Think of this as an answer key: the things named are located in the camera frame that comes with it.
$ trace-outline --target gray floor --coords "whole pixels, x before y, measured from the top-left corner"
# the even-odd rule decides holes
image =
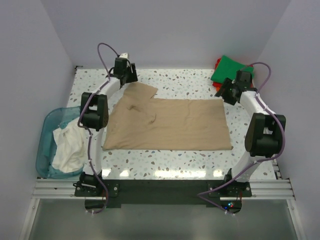
[[[247,200],[236,217],[216,208],[123,205],[92,216],[83,200],[42,200],[31,240],[296,240],[285,200]]]

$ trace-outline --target white table surface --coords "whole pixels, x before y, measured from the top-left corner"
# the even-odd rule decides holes
[[[215,99],[216,89],[209,69],[137,69],[138,81],[158,88],[155,98]],[[95,90],[106,79],[104,69],[77,69],[68,107],[79,106],[83,92]],[[123,87],[108,101],[109,114],[122,97]],[[223,179],[245,151],[245,135],[250,117],[239,104],[224,103],[232,150],[108,150],[101,149],[104,179]],[[263,162],[251,180],[274,180],[271,162]]]

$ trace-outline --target white wall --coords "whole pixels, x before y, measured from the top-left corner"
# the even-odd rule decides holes
[[[102,67],[99,42],[138,68],[257,60],[290,0],[42,0],[73,64]],[[104,51],[107,63],[115,56]]]
[[[40,0],[0,7],[0,239],[18,239],[45,116],[65,106],[73,65]]]
[[[287,118],[287,144],[278,162],[291,179],[310,240],[320,239],[319,13],[319,0],[292,0],[259,57],[273,71],[263,98]]]

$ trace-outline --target blue basket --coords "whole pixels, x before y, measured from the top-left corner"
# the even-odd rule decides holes
[[[82,169],[74,172],[64,173],[52,167],[57,145],[53,131],[64,129],[69,122],[80,116],[80,107],[62,107],[50,112],[44,119],[35,168],[38,174],[48,179],[66,179],[82,173]]]

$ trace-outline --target white towel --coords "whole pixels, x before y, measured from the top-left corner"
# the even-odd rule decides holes
[[[85,129],[77,126],[79,118],[69,122],[66,128],[53,131],[56,153],[52,166],[63,173],[72,173],[81,169],[87,156]]]

